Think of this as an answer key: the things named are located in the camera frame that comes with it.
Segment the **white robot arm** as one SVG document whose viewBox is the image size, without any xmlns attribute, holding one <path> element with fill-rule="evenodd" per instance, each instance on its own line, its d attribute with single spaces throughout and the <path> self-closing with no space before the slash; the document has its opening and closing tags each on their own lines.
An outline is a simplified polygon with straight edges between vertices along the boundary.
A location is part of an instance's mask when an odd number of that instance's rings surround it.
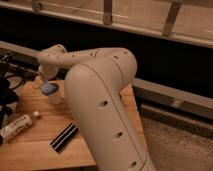
<svg viewBox="0 0 213 171">
<path fill-rule="evenodd" d="M 131 51 L 109 47 L 69 52 L 58 44 L 40 51 L 37 60 L 45 81 L 61 68 L 68 70 L 66 102 L 99 171 L 156 171 L 120 98 L 137 71 Z"/>
</svg>

